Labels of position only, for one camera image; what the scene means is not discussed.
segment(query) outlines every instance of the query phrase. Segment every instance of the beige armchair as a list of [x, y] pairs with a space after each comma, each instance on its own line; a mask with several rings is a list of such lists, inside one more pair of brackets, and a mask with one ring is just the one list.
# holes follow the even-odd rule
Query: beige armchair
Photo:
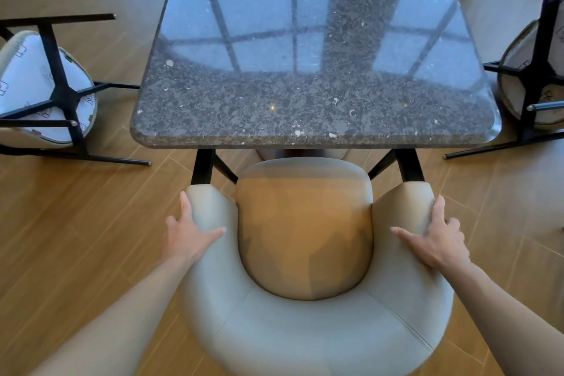
[[226, 234], [194, 265], [182, 308], [238, 375], [405, 375], [439, 344], [453, 291], [390, 233], [422, 234], [434, 200], [406, 181], [372, 202], [370, 178], [329, 158], [249, 167], [236, 203], [187, 190], [200, 229]]

